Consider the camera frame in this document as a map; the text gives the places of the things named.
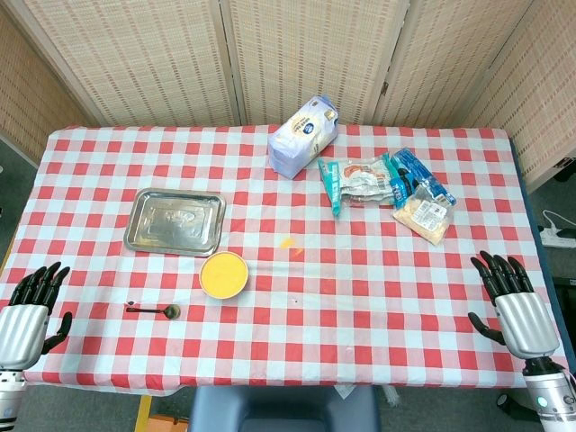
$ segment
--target tablecloth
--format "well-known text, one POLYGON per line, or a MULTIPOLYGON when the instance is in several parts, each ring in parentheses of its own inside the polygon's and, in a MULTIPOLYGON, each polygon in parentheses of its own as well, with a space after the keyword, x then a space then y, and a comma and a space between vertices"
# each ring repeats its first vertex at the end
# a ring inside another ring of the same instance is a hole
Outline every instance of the tablecloth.
MULTIPOLYGON (((74 321, 27 379, 129 392, 213 383, 524 386, 522 362, 466 316, 498 326, 470 265, 481 249, 520 259, 550 306, 506 133, 339 126, 323 156, 408 147, 456 197, 454 224, 434 247, 395 221, 391 207, 345 206, 335 219, 315 163, 293 180, 267 165, 275 128, 50 135, 0 304, 22 277, 60 260, 72 271, 49 334, 66 311, 74 321), (198 280, 203 258, 123 245, 134 197, 146 187, 225 198, 219 250, 247 260, 240 295, 207 297, 198 280), (177 303, 183 314, 169 321, 127 313, 129 301, 177 303)), ((554 359, 566 364, 562 347, 554 359)))

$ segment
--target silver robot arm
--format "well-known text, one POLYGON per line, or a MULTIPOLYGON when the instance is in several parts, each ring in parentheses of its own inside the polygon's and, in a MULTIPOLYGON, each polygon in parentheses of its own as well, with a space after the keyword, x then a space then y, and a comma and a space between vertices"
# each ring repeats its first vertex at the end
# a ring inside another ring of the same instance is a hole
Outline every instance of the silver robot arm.
POLYGON ((12 430, 22 403, 26 381, 23 371, 60 344, 70 331, 72 314, 66 312, 60 330, 46 337, 48 319, 62 281, 70 271, 60 263, 42 267, 24 277, 0 311, 0 430, 12 430))
POLYGON ((473 312, 468 318, 483 336, 526 361, 522 374, 544 430, 576 430, 576 383, 549 357, 560 342, 542 298, 515 258, 506 261, 484 251, 480 254, 488 266, 475 257, 472 263, 496 309, 501 331, 488 328, 473 312))

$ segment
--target stainless steel tray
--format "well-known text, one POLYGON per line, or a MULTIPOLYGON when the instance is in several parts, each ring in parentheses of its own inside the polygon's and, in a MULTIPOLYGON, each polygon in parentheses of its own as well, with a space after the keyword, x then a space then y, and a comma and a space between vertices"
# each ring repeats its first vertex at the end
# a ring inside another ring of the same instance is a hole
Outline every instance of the stainless steel tray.
POLYGON ((124 244, 132 250, 207 257, 220 243, 226 202, 216 193, 142 189, 124 244))

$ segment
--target food package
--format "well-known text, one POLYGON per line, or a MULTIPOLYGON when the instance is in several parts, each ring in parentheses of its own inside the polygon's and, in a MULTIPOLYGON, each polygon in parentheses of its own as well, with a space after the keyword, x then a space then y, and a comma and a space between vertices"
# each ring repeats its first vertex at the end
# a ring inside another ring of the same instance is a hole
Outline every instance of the food package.
MULTIPOLYGON (((403 148, 394 153, 391 157, 391 163, 396 168, 399 178, 403 183, 400 184, 400 188, 406 188, 405 194, 407 196, 412 195, 418 185, 424 185, 435 200, 446 205, 456 204, 456 199, 407 148, 403 148)), ((396 186, 399 184, 399 181, 393 180, 392 183, 396 186)), ((405 202, 401 194, 399 194, 399 198, 400 200, 396 202, 397 208, 400 208, 405 202)))
POLYGON ((326 96, 313 96, 298 112, 268 137, 268 163, 294 178, 337 135, 338 112, 326 96))
POLYGON ((335 216, 339 214, 342 201, 392 203, 391 175, 385 163, 387 157, 388 154, 370 159, 318 160, 335 216))
POLYGON ((432 196, 425 181, 416 188, 416 192, 406 200, 404 206, 392 215, 436 246, 452 223, 454 206, 446 200, 438 200, 432 196))

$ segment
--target black chair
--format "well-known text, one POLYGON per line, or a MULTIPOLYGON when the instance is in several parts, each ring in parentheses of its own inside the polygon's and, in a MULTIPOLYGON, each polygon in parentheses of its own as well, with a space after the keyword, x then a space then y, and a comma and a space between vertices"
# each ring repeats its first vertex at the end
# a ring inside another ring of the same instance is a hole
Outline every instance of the black chair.
POLYGON ((344 400, 331 386, 211 386, 194 395, 189 432, 380 432, 373 386, 344 400))

